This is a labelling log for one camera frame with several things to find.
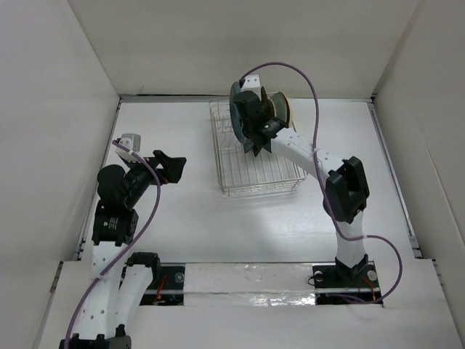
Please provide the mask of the black square amber plate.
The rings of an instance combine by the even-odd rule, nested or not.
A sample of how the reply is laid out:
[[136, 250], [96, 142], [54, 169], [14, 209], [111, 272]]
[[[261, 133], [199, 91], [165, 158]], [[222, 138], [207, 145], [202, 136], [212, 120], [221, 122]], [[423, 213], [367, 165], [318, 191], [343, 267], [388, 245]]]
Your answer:
[[254, 155], [257, 156], [261, 149], [270, 150], [270, 136], [267, 131], [267, 122], [274, 117], [274, 106], [267, 96], [266, 89], [261, 87], [259, 95], [259, 104], [253, 113], [252, 131]]

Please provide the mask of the light green flower plate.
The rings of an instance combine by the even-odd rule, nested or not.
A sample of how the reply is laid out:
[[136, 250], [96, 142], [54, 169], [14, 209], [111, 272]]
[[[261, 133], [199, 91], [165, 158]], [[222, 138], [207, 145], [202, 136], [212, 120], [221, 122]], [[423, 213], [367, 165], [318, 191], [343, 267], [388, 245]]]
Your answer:
[[286, 112], [283, 100], [283, 93], [276, 92], [275, 94], [271, 95], [270, 101], [272, 102], [275, 108], [275, 117], [286, 122]]

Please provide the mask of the dark teal round plate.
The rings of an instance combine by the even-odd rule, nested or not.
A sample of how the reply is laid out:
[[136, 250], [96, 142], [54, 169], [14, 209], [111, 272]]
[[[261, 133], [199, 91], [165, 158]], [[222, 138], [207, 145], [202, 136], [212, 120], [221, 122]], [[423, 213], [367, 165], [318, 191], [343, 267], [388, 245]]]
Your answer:
[[236, 96], [238, 93], [240, 93], [240, 84], [238, 81], [235, 81], [230, 87], [230, 96], [229, 96], [230, 119], [231, 119], [232, 130], [234, 131], [235, 137], [237, 138], [238, 142], [241, 145], [243, 145], [244, 142], [248, 139], [243, 134], [238, 109], [236, 108], [233, 102], [234, 96]]

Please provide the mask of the dark teal oval plate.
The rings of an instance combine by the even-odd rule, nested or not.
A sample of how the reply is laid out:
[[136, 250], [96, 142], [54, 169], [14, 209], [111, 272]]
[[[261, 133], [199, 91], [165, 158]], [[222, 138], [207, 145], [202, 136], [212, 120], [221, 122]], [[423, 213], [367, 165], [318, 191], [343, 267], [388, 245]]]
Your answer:
[[252, 151], [254, 148], [254, 144], [251, 140], [246, 140], [243, 144], [243, 150], [244, 153], [248, 153], [249, 151]]

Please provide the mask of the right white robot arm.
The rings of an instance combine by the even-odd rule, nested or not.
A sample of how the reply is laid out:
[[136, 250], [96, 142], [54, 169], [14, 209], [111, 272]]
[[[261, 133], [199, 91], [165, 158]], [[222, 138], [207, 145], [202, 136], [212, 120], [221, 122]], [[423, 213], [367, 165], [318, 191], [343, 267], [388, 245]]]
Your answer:
[[368, 264], [363, 243], [363, 212], [370, 195], [362, 161], [341, 159], [315, 147], [292, 125], [287, 97], [277, 92], [233, 92], [230, 118], [235, 135], [247, 151], [282, 156], [313, 176], [323, 194], [323, 208], [336, 229], [336, 277], [351, 286]]

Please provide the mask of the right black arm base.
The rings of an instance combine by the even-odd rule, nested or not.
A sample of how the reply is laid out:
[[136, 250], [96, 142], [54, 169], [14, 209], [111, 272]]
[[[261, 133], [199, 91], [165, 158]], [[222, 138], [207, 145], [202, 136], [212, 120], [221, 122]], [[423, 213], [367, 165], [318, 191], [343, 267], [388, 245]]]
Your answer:
[[317, 305], [360, 304], [381, 297], [373, 263], [369, 263], [353, 280], [348, 281], [337, 274], [334, 264], [313, 265], [307, 283], [314, 287]]

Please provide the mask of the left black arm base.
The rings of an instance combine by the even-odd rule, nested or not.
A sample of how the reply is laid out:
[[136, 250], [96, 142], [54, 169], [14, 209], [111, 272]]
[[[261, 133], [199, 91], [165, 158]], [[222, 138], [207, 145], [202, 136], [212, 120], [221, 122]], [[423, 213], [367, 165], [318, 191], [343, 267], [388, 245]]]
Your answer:
[[185, 264], [163, 263], [161, 272], [143, 294], [140, 305], [183, 305], [184, 285]]

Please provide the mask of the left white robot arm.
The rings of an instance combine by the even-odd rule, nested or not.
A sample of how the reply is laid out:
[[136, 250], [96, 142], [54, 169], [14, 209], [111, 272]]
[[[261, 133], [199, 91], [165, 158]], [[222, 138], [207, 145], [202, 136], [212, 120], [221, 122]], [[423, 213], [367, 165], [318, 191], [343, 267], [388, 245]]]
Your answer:
[[155, 150], [148, 158], [121, 148], [117, 164], [97, 174], [100, 197], [92, 228], [92, 282], [73, 312], [61, 348], [130, 348], [130, 323], [147, 290], [164, 283], [155, 252], [131, 252], [150, 223], [137, 229], [135, 205], [154, 185], [177, 183], [184, 157]]

